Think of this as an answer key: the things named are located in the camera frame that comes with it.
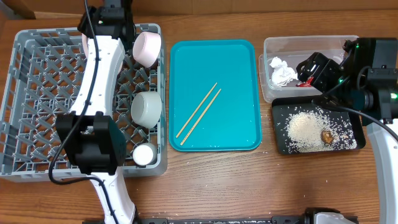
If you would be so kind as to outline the white shallow bowl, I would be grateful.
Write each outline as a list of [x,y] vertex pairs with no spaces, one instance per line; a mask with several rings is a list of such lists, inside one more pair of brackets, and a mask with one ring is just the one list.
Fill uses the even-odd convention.
[[161,36],[153,32],[141,32],[136,38],[132,53],[136,62],[144,67],[151,67],[160,53]]

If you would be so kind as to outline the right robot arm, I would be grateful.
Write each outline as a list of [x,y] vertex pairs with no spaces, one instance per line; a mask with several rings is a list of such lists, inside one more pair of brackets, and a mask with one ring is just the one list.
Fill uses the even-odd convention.
[[397,39],[347,40],[341,63],[315,52],[300,62],[301,82],[321,92],[313,104],[359,115],[376,163],[380,223],[397,223]]

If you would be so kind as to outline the grey bowl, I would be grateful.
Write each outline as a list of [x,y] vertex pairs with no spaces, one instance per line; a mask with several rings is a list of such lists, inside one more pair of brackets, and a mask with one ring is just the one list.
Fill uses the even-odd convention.
[[132,120],[147,129],[156,126],[162,112],[162,101],[156,91],[138,93],[131,103]]

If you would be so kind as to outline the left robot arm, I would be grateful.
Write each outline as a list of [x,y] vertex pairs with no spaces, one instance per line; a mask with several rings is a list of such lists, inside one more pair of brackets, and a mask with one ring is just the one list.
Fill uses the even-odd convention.
[[[99,8],[85,6],[78,30],[86,67],[74,104],[56,118],[61,145],[49,167],[49,178],[58,185],[89,180],[102,204],[105,223],[138,222],[123,177],[126,140],[113,119],[116,81],[136,35],[131,4],[129,0],[107,0]],[[62,151],[83,177],[55,179],[53,169]]]

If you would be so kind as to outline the large white plate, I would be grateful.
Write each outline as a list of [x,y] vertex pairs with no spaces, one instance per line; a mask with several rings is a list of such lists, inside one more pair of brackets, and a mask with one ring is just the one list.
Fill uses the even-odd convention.
[[98,78],[108,78],[117,76],[122,69],[125,49],[120,39],[114,39],[110,35],[97,35],[98,53],[96,53],[94,38],[82,35],[83,51],[87,58],[86,72],[93,72],[95,58],[98,62]]

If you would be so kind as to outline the red snack wrapper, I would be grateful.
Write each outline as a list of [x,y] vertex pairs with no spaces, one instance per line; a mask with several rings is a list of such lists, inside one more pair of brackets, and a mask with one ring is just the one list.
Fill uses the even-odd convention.
[[311,82],[313,80],[313,77],[310,77],[306,82],[300,82],[296,84],[296,87],[311,87]]

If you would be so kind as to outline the wooden chopstick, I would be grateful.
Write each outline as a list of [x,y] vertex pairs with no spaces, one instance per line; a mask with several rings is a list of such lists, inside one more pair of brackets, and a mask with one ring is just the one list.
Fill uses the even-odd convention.
[[210,106],[213,104],[213,102],[216,100],[217,96],[219,95],[219,93],[221,92],[221,89],[219,89],[216,93],[216,95],[212,98],[212,100],[209,102],[209,104],[206,106],[206,108],[204,109],[204,111],[201,113],[201,115],[199,116],[199,118],[195,121],[195,124],[191,127],[191,129],[189,130],[189,132],[187,133],[187,135],[184,137],[184,139],[182,140],[182,142],[180,143],[180,145],[184,145],[186,140],[190,137],[191,133],[193,132],[193,130],[196,128],[196,126],[198,125],[198,123],[202,120],[202,118],[204,117],[204,115],[206,114],[206,112],[209,110]]
[[195,108],[195,110],[193,111],[193,113],[190,115],[190,117],[186,120],[185,124],[181,127],[180,131],[177,133],[176,138],[178,138],[181,133],[183,132],[183,130],[186,128],[187,124],[192,120],[192,118],[195,116],[195,114],[197,113],[197,111],[201,108],[202,104],[204,104],[204,102],[207,100],[207,98],[209,97],[209,95],[211,94],[211,92],[214,90],[214,88],[217,86],[218,82],[216,82],[211,89],[209,90],[209,92],[204,96],[204,98],[201,100],[201,102],[199,103],[199,105]]

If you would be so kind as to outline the brown food lump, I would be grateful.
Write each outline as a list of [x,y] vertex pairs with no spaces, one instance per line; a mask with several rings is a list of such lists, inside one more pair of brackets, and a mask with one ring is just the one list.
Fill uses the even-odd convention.
[[332,135],[332,132],[329,130],[324,130],[321,132],[321,140],[325,143],[325,144],[332,144],[332,142],[334,141],[334,137]]

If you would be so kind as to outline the small white cup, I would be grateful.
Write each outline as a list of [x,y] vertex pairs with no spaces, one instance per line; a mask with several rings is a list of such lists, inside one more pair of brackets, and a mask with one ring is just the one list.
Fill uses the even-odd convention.
[[137,166],[146,166],[155,161],[157,148],[151,143],[143,143],[137,146],[132,153],[132,158]]

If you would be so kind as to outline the white tissue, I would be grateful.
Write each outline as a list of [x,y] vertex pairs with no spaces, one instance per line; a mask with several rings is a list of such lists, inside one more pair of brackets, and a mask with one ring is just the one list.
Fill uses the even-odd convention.
[[271,83],[274,86],[287,86],[291,81],[297,80],[296,71],[289,67],[285,60],[274,57],[270,62],[270,66],[274,69],[271,76]]

